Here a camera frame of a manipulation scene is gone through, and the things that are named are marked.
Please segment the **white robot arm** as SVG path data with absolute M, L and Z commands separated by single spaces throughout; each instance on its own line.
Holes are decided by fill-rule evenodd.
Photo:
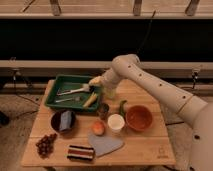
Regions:
M 193 129 L 187 171 L 213 171 L 213 103 L 145 72 L 135 54 L 115 57 L 111 67 L 89 84 L 113 92 L 123 79 L 135 82 Z

